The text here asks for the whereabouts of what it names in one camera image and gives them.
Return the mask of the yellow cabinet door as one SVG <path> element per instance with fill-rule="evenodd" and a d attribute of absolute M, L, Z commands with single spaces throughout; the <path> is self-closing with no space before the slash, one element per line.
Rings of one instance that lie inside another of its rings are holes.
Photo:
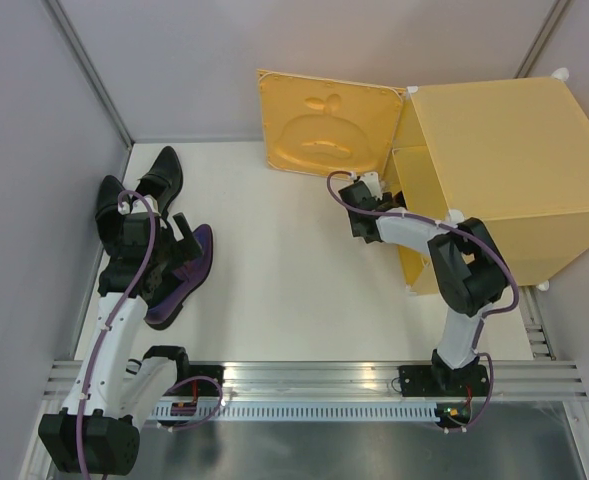
<path fill-rule="evenodd" d="M 384 172 L 403 88 L 268 70 L 257 72 L 257 85 L 271 168 L 316 176 Z"/>

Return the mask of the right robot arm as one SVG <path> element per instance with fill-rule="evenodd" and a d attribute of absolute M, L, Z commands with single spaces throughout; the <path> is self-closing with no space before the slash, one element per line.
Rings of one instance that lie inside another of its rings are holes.
<path fill-rule="evenodd" d="M 502 313 L 497 303 L 504 291 L 513 291 L 507 311 L 517 307 L 519 294 L 486 225 L 474 217 L 441 221 L 410 212 L 400 198 L 365 176 L 330 194 L 346 208 L 353 236 L 428 257 L 447 306 L 444 331 L 429 366 L 399 370 L 403 396 L 488 395 L 491 380 L 488 367 L 480 362 L 480 335 L 487 317 Z"/>

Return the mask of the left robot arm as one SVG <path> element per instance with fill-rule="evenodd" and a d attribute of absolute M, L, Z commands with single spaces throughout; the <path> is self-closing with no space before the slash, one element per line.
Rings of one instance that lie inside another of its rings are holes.
<path fill-rule="evenodd" d="M 98 319 L 74 385 L 61 410 L 44 415 L 38 435 L 67 473 L 126 475 L 140 431 L 167 392 L 186 393 L 192 372 L 180 346 L 153 346 L 133 379 L 124 375 L 139 327 L 168 328 L 187 297 L 207 279 L 213 231 L 190 229 L 183 214 L 131 213 L 114 226 L 97 218 L 110 260 L 99 278 Z"/>

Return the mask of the purple loafer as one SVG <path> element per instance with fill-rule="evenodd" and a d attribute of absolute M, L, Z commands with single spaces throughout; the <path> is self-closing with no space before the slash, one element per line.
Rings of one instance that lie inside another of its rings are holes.
<path fill-rule="evenodd" d="M 202 247 L 202 255 L 163 276 L 145 316 L 146 324 L 154 330 L 169 328 L 186 299 L 210 274 L 214 254 L 213 230 L 209 224 L 201 224 L 195 229 L 194 236 Z"/>

